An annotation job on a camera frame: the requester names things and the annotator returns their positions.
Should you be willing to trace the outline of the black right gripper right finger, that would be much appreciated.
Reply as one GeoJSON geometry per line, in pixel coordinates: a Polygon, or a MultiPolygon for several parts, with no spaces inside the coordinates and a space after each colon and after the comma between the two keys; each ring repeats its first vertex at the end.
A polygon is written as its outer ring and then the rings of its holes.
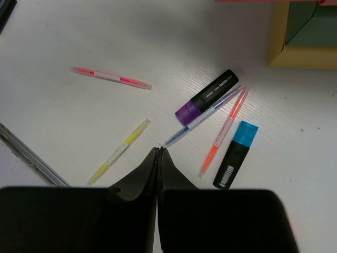
{"type": "Polygon", "coordinates": [[[284,206],[263,189],[199,189],[166,148],[157,167],[163,252],[298,252],[284,206]]]}

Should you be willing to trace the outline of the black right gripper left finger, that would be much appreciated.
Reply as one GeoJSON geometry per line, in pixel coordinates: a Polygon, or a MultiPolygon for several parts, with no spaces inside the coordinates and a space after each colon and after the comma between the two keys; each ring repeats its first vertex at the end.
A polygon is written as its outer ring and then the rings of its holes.
{"type": "Polygon", "coordinates": [[[107,188],[2,188],[1,252],[152,252],[159,154],[107,188]]]}

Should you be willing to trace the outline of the green drawer box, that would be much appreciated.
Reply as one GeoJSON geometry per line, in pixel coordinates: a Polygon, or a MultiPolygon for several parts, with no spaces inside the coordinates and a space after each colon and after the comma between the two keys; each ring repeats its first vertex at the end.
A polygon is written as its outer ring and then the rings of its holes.
{"type": "Polygon", "coordinates": [[[322,6],[319,2],[291,2],[285,44],[336,47],[336,6],[322,6]]]}

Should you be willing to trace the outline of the thin yellow pen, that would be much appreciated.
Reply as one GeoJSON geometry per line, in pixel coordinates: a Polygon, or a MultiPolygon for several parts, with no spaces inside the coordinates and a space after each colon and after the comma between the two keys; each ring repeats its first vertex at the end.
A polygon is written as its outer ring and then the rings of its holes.
{"type": "Polygon", "coordinates": [[[121,156],[121,154],[136,140],[136,138],[146,129],[151,120],[146,118],[126,140],[114,151],[114,153],[99,167],[99,169],[90,177],[87,185],[92,186],[105,171],[121,156]]]}

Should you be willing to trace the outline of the thin orange pen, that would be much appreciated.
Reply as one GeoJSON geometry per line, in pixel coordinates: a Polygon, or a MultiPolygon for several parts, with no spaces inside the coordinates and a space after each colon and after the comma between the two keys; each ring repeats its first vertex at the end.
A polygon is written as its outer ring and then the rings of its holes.
{"type": "Polygon", "coordinates": [[[198,174],[199,178],[202,178],[204,176],[204,174],[206,173],[209,165],[211,164],[212,160],[214,159],[217,150],[219,149],[219,147],[221,146],[224,138],[226,137],[229,129],[231,128],[232,123],[234,122],[234,119],[238,113],[238,111],[240,110],[242,104],[244,103],[248,92],[249,92],[250,88],[249,87],[244,87],[243,91],[240,93],[239,97],[237,98],[235,104],[232,107],[232,110],[229,114],[229,116],[226,118],[224,124],[222,125],[216,139],[213,142],[213,145],[201,167],[201,170],[198,174]]]}

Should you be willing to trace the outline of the thin blue pen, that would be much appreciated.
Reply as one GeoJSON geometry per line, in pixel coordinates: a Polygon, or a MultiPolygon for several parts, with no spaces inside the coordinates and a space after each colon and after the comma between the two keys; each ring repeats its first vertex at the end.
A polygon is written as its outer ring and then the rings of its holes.
{"type": "Polygon", "coordinates": [[[210,115],[212,115],[215,111],[217,111],[219,108],[221,108],[223,105],[228,103],[231,99],[233,99],[238,93],[240,93],[243,90],[243,88],[244,87],[240,85],[239,87],[234,88],[228,94],[222,96],[213,105],[211,105],[211,107],[209,109],[207,109],[200,116],[198,116],[196,119],[194,119],[191,123],[189,123],[187,126],[180,129],[173,136],[171,136],[168,140],[166,140],[163,143],[163,147],[167,148],[170,145],[172,145],[174,142],[179,140],[181,137],[183,137],[185,134],[187,134],[189,131],[191,131],[193,128],[195,128],[197,125],[199,125],[202,121],[204,121],[206,118],[208,118],[210,115]]]}

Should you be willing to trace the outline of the blue cap black highlighter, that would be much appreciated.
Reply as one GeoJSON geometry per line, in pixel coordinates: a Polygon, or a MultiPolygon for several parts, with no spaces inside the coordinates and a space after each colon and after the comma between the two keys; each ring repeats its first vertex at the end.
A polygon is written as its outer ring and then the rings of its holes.
{"type": "Polygon", "coordinates": [[[218,189],[228,190],[234,181],[259,127],[241,121],[226,151],[213,185],[218,189]]]}

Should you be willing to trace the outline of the purple cap black highlighter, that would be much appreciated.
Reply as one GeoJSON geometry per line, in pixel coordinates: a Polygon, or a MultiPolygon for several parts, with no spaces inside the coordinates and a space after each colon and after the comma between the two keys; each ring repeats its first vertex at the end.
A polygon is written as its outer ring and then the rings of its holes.
{"type": "Polygon", "coordinates": [[[177,110],[175,112],[177,119],[184,126],[188,125],[224,96],[238,82],[239,78],[234,72],[226,70],[177,110]]]}

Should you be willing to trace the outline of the thin pink pen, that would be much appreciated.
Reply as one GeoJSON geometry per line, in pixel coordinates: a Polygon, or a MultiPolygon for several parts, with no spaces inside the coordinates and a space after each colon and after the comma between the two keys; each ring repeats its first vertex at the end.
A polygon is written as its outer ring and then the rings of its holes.
{"type": "Polygon", "coordinates": [[[124,76],[109,74],[109,73],[105,73],[101,71],[90,70],[90,69],[86,69],[83,67],[74,67],[74,66],[70,67],[70,71],[74,73],[82,74],[82,75],[95,77],[98,79],[122,83],[125,85],[137,87],[140,89],[146,89],[146,90],[152,89],[152,86],[150,84],[139,81],[139,80],[131,79],[129,77],[124,77],[124,76]]]}

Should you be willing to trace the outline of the yellow drawer box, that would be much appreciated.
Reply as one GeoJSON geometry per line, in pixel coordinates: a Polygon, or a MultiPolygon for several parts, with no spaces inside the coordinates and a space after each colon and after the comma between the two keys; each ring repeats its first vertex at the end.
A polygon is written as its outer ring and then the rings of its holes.
{"type": "Polygon", "coordinates": [[[285,44],[290,3],[273,4],[268,66],[336,70],[336,47],[300,47],[285,44]]]}

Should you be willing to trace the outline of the yellow cap black highlighter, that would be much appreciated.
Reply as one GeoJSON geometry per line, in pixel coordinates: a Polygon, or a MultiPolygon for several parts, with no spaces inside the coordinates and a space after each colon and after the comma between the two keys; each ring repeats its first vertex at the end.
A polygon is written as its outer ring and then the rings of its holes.
{"type": "Polygon", "coordinates": [[[2,33],[16,4],[17,4],[17,0],[1,0],[0,2],[0,33],[2,33]]]}

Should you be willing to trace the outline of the aluminium table edge rail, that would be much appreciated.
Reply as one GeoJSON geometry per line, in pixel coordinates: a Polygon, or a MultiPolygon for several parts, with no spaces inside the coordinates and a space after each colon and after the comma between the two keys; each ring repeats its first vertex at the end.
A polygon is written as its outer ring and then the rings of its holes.
{"type": "Polygon", "coordinates": [[[49,184],[59,187],[71,187],[58,173],[56,173],[45,161],[34,153],[24,142],[22,142],[13,132],[1,123],[1,138],[23,158],[28,165],[33,168],[49,184]]]}

